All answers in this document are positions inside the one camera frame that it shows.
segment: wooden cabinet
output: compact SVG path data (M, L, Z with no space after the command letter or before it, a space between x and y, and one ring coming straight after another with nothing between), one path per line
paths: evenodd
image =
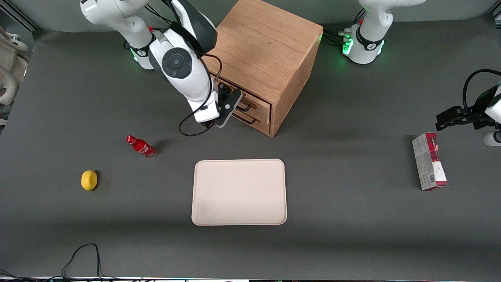
M239 0L217 27L223 69L216 84L239 88L240 119L275 136L310 78L323 28L261 0ZM219 63L204 60L212 74Z

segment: beige tray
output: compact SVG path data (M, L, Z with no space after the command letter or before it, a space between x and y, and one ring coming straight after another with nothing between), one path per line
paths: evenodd
M287 219L281 160L200 161L191 220L196 225L279 225Z

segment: box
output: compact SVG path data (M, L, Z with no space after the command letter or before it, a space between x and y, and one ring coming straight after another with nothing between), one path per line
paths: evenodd
M447 178L438 157L436 133L424 133L412 141L421 190L432 191L447 186Z
M239 0L217 26L209 54L216 85L242 90L234 117L273 137L310 78L322 26L261 0ZM204 57L212 75L217 60Z

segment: cardboard box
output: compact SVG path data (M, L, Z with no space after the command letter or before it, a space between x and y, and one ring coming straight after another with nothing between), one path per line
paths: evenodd
M438 157L436 133L424 133L412 141L421 190L432 191L447 186L447 178Z

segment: bottle label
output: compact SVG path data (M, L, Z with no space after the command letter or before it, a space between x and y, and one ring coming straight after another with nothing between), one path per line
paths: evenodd
M151 159L156 156L156 150L152 148L151 146L144 145L142 149L139 150L139 153L144 155L145 157Z

